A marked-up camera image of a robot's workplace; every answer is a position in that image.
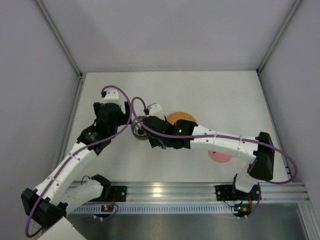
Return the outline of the pink lid with black handle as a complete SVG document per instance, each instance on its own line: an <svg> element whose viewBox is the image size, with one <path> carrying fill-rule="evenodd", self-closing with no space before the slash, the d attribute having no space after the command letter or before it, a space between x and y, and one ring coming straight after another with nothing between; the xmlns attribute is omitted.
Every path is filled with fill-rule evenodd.
<svg viewBox="0 0 320 240"><path fill-rule="evenodd" d="M233 158L231 155L211 150L208 151L208 155L213 161L221 164L227 163Z"/></svg>

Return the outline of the metal tongs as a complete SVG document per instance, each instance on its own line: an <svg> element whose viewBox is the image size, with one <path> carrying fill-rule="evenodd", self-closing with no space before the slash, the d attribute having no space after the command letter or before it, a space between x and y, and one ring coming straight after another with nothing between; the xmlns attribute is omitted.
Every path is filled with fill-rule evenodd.
<svg viewBox="0 0 320 240"><path fill-rule="evenodd" d="M166 150L168 147L168 139L167 138L162 138L159 140L161 143L161 148Z"/></svg>

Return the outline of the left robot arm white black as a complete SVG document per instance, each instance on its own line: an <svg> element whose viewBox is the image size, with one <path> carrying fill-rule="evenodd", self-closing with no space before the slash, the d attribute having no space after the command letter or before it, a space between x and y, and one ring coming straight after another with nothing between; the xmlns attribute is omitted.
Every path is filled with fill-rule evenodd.
<svg viewBox="0 0 320 240"><path fill-rule="evenodd" d="M71 151L56 169L34 189L26 188L21 194L22 205L31 221L46 230L87 202L106 202L110 199L111 182L96 174L79 187L69 190L76 176L111 144L131 123L132 106L125 101L125 109L114 102L93 104L95 120L85 128Z"/></svg>

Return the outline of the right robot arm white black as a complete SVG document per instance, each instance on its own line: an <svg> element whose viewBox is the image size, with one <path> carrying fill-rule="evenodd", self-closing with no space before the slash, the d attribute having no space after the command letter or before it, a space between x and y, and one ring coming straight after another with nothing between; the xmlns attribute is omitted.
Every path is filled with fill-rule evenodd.
<svg viewBox="0 0 320 240"><path fill-rule="evenodd" d="M154 115L142 120L141 129L153 148L202 148L242 160L245 166L233 178L232 187L236 191L249 193L260 181L269 182L274 178L275 149L267 132L243 138L184 119L171 124Z"/></svg>

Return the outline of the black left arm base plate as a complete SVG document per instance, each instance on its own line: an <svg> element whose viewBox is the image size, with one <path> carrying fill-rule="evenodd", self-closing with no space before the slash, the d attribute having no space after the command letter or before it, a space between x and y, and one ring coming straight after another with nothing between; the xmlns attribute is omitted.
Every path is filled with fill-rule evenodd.
<svg viewBox="0 0 320 240"><path fill-rule="evenodd" d="M125 185L111 186L109 199L114 203L126 202L127 186Z"/></svg>

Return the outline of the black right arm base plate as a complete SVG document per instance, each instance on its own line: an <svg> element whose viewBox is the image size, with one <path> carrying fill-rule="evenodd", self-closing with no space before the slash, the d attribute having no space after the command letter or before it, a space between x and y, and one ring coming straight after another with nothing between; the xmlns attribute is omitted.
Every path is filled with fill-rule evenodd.
<svg viewBox="0 0 320 240"><path fill-rule="evenodd" d="M231 184L216 185L215 187L216 199L218 201L233 201L233 186Z"/></svg>

